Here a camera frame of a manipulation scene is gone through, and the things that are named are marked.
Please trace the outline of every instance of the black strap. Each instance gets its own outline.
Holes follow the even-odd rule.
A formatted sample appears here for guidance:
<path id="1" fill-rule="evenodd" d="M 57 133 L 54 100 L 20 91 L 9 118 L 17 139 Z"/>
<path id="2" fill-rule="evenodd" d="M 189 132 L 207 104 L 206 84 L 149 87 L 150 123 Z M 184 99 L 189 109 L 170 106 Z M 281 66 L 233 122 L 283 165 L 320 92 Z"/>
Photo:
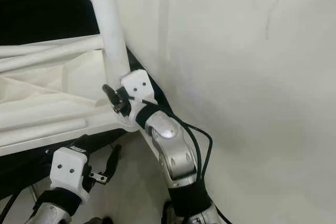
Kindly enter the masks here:
<path id="1" fill-rule="evenodd" d="M 73 216 L 77 211 L 81 201 L 82 200 L 80 197 L 78 197 L 73 192 L 63 188 L 55 188 L 54 190 L 44 191 L 36 201 L 33 209 L 34 212 L 36 212 L 42 203 L 48 202 L 55 204 Z"/>
<path id="2" fill-rule="evenodd" d="M 170 188 L 169 194 L 175 214 L 180 217 L 193 216 L 203 212 L 212 204 L 203 179 L 188 186 Z"/>
<path id="3" fill-rule="evenodd" d="M 140 127 L 145 129 L 145 123 L 147 119 L 152 114 L 154 114 L 156 111 L 159 111 L 159 110 L 160 109 L 158 108 L 158 106 L 148 104 L 147 106 L 143 107 L 142 110 L 139 111 L 135 120 L 140 125 Z"/>

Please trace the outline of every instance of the metal bracket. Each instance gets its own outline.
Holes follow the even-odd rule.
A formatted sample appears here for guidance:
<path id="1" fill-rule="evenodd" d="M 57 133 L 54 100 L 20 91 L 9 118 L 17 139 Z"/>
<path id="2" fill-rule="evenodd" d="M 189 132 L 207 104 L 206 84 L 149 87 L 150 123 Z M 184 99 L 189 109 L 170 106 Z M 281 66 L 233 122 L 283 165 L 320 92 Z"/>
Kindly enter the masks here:
<path id="1" fill-rule="evenodd" d="M 96 182 L 103 184 L 103 185 L 106 185 L 107 180 L 108 180 L 108 177 L 101 175 L 99 173 L 93 173 L 93 172 L 89 174 L 89 177 L 95 179 Z"/>

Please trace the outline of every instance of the floor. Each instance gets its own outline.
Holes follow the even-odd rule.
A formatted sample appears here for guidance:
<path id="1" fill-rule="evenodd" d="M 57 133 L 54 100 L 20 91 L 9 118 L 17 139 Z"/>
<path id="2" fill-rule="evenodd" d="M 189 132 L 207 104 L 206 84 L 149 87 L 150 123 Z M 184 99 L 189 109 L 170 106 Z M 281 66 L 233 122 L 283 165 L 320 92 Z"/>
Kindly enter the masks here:
<path id="1" fill-rule="evenodd" d="M 121 159 L 109 184 L 96 184 L 89 201 L 80 206 L 72 218 L 82 224 L 93 217 L 111 216 L 115 223 L 160 223 L 161 210 L 168 192 L 159 164 L 139 132 L 128 133 L 118 140 L 122 145 Z M 111 152 L 107 146 L 90 157 L 95 171 L 104 170 Z M 48 189 L 49 179 L 36 184 L 39 192 Z M 0 201 L 0 210 L 8 199 Z M 31 214 L 34 200 L 26 188 L 14 203 L 4 224 L 24 223 Z"/>

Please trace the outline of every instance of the black surface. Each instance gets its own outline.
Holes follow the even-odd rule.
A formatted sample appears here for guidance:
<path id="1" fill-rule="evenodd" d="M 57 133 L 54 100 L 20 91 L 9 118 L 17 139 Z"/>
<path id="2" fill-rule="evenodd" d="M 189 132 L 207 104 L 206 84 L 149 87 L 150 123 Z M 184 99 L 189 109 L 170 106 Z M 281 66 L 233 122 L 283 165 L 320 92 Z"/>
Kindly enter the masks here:
<path id="1" fill-rule="evenodd" d="M 90 0 L 0 0 L 0 45 L 98 33 Z"/>

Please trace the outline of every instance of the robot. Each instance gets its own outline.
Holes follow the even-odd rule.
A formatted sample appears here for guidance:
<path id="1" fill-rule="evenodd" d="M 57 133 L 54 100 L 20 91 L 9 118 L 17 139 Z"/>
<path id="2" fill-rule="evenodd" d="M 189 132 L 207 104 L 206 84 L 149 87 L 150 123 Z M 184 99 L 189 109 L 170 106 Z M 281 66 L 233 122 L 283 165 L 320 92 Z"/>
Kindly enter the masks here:
<path id="1" fill-rule="evenodd" d="M 159 153 L 159 163 L 176 215 L 174 223 L 218 224 L 221 223 L 220 215 L 225 220 L 225 217 L 217 212 L 204 184 L 212 147 L 211 137 L 157 105 L 151 81 L 145 70 L 136 70 L 123 77 L 121 88 L 117 91 L 107 84 L 103 86 L 103 90 L 121 120 L 138 125 L 151 137 Z M 199 130 L 209 138 L 209 149 L 203 168 L 200 149 L 190 128 Z M 190 136 L 194 148 L 185 140 L 185 132 Z M 93 185 L 106 184 L 113 176 L 121 146 L 117 145 L 113 149 L 106 170 L 96 173 L 89 165 L 89 154 L 80 148 L 83 138 L 85 136 L 71 146 L 61 147 L 54 152 L 50 190 L 38 198 L 34 212 L 26 224 L 70 223 L 71 216 L 80 204 L 89 199 Z"/>

